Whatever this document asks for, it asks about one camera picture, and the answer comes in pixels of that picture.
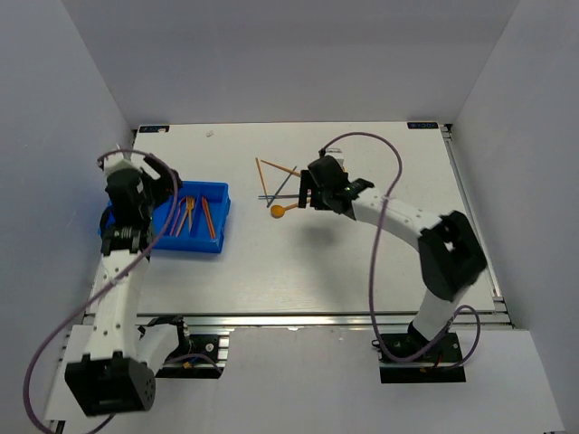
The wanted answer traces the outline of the yellow-orange plastic fork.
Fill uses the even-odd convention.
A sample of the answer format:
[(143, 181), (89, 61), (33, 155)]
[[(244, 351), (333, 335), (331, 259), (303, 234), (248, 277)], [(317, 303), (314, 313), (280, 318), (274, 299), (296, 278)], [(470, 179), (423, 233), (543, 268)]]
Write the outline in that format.
[(184, 203), (184, 209), (183, 212), (181, 213), (181, 220), (177, 225), (175, 236), (179, 236), (181, 234), (183, 228), (185, 227), (185, 224), (187, 224), (187, 222), (185, 220), (185, 203)]

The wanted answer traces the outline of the orange spoon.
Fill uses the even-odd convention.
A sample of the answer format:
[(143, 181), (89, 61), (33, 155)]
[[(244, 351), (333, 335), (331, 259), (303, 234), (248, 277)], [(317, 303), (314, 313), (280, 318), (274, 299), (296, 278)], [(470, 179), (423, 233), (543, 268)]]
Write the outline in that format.
[(283, 217), (285, 215), (286, 212), (293, 210), (295, 208), (298, 208), (299, 204), (298, 203), (293, 203), (287, 206), (282, 206), (279, 204), (276, 205), (272, 205), (270, 208), (270, 214), (271, 217), (274, 219), (279, 219), (281, 217)]

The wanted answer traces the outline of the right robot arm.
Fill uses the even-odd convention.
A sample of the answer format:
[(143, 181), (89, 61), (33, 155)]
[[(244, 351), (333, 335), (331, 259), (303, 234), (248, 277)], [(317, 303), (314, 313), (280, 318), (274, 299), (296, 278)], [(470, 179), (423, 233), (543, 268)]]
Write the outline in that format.
[(438, 333), (488, 266), (467, 216), (459, 211), (438, 215), (391, 199), (363, 178), (349, 180), (329, 155), (300, 174), (299, 207), (306, 206), (371, 224), (418, 252), (426, 290), (408, 327), (408, 347), (415, 358), (432, 359), (441, 350)]

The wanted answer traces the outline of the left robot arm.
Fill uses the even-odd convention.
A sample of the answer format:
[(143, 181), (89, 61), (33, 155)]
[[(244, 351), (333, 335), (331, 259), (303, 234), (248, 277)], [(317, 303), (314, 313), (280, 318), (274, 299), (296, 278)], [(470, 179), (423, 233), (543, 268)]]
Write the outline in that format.
[(151, 176), (120, 151), (102, 156), (109, 205), (100, 219), (100, 265), (96, 313), (88, 343), (78, 361), (65, 367), (64, 379), (88, 417), (148, 411), (156, 396), (156, 374), (164, 360), (186, 358), (191, 338), (162, 320), (144, 333), (136, 326), (141, 286), (150, 252), (160, 241), (153, 213), (176, 204), (178, 173), (151, 154), (143, 161)]

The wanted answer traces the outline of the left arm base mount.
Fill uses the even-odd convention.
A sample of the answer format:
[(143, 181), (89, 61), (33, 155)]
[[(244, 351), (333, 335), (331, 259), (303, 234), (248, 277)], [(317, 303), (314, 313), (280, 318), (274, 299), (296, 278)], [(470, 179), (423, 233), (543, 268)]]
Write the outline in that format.
[(158, 316), (138, 326), (138, 343), (149, 348), (162, 360), (156, 371), (158, 379), (219, 379), (220, 336), (192, 334), (183, 316)]

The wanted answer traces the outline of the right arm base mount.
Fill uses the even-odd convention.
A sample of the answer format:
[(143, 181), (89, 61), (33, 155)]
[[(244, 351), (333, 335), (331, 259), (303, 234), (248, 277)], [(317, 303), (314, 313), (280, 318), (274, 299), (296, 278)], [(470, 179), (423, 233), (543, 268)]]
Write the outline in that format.
[(398, 363), (388, 358), (376, 339), (372, 341), (372, 346), (378, 352), (382, 384), (466, 382), (464, 368), (454, 367), (462, 360), (459, 339), (455, 333), (448, 333), (428, 353), (407, 363)]

